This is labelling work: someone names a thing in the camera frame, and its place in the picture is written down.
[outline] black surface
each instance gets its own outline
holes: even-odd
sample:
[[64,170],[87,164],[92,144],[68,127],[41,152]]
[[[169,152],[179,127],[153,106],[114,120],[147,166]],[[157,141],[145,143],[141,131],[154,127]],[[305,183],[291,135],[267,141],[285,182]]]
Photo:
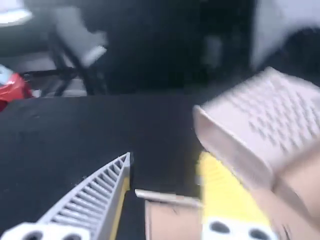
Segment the black surface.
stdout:
[[[35,222],[99,167],[134,154],[134,187],[194,196],[201,146],[194,94],[28,99],[0,114],[0,232]],[[125,197],[117,239],[144,239],[144,202]]]

